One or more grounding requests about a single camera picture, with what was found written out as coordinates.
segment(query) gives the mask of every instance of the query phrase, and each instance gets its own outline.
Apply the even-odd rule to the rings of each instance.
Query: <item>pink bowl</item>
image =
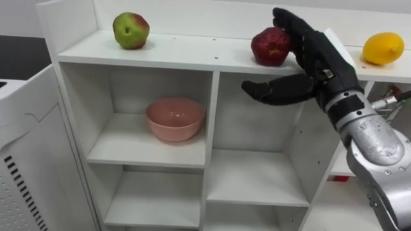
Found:
[[[164,141],[185,141],[200,129],[205,111],[191,99],[164,98],[146,109],[148,125],[159,139]]]

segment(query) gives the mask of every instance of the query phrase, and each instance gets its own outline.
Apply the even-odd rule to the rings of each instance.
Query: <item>shelf board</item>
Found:
[[[347,164],[347,150],[344,145],[340,142],[335,150],[335,154],[338,155],[337,160],[331,169],[330,175],[333,176],[355,176],[350,170]]]
[[[259,205],[207,205],[204,231],[280,231],[274,208]]]
[[[124,172],[106,225],[198,228],[202,177]]]
[[[393,64],[377,67],[360,61],[362,47],[347,46],[356,62],[359,79],[411,83],[411,51],[404,51]],[[234,73],[286,75],[301,72],[293,54],[281,67],[263,67],[254,61],[250,40],[150,34],[144,48],[121,49],[110,30],[98,30],[58,54],[60,62],[125,65],[223,71]]]
[[[355,182],[327,182],[303,231],[380,231],[365,189]]]
[[[204,132],[186,142],[162,142],[145,115],[114,114],[87,157],[88,163],[203,168]]]
[[[251,205],[308,206],[286,155],[214,150],[208,201]]]

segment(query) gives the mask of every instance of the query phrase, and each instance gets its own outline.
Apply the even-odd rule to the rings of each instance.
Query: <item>robotic arm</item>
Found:
[[[370,104],[353,66],[327,36],[287,10],[273,9],[275,26],[292,38],[304,73],[268,83],[245,81],[242,89],[269,105],[315,98],[347,148],[347,162],[363,182],[370,206],[384,231],[411,231],[411,142],[376,113],[390,98]],[[397,97],[410,97],[410,93]]]

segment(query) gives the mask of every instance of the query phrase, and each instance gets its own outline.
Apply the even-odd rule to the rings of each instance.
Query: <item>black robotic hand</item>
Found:
[[[354,68],[321,32],[281,8],[273,9],[274,26],[285,30],[292,52],[304,73],[274,79],[268,83],[244,81],[242,89],[253,99],[269,105],[289,105],[316,98],[320,108],[345,90],[361,88]]]

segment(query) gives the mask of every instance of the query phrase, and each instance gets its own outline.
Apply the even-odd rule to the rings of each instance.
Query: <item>yellow lemon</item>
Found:
[[[366,61],[385,65],[397,60],[404,52],[404,41],[396,33],[379,33],[368,38],[362,49]]]

